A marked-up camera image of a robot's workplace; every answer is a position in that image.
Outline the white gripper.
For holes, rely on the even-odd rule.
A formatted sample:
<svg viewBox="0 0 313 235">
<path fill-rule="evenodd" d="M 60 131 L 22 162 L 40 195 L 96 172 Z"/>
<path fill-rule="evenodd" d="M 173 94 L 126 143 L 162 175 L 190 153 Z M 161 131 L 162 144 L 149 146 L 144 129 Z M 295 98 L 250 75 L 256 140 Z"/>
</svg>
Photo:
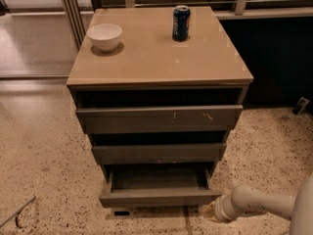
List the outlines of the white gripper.
<svg viewBox="0 0 313 235">
<path fill-rule="evenodd" d="M 218 197 L 215 202 L 204 206 L 202 215 L 207 220 L 216 219 L 218 222 L 230 223 L 235 220 L 234 207 L 231 202 L 231 197 L 222 195 Z"/>
</svg>

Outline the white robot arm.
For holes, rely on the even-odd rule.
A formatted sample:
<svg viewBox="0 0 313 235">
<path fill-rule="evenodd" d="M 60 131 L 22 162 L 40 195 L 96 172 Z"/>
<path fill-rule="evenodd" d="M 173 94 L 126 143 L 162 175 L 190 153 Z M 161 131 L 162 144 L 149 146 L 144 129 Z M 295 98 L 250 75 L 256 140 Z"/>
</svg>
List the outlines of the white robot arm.
<svg viewBox="0 0 313 235">
<path fill-rule="evenodd" d="M 296 196 L 266 194 L 248 185 L 238 185 L 230 195 L 219 196 L 205 206 L 201 213 L 220 223 L 271 213 L 291 223 L 290 235 L 313 235 L 313 174 L 301 184 Z"/>
</svg>

